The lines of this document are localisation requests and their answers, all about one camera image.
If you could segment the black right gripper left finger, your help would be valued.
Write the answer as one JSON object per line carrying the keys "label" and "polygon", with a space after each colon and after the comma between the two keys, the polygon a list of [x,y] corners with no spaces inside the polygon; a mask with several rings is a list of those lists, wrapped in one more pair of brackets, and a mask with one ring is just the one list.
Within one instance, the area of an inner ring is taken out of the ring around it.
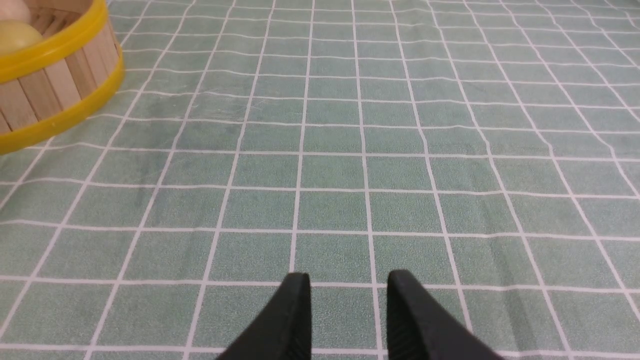
{"label": "black right gripper left finger", "polygon": [[218,360],[310,360],[311,282],[307,273],[289,273],[268,303]]}

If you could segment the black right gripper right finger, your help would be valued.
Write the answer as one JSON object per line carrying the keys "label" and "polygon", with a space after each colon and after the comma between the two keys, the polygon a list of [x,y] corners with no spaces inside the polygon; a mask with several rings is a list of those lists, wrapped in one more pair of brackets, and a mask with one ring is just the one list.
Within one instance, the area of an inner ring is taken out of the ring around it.
{"label": "black right gripper right finger", "polygon": [[500,360],[407,269],[387,278],[387,352],[390,360]]}

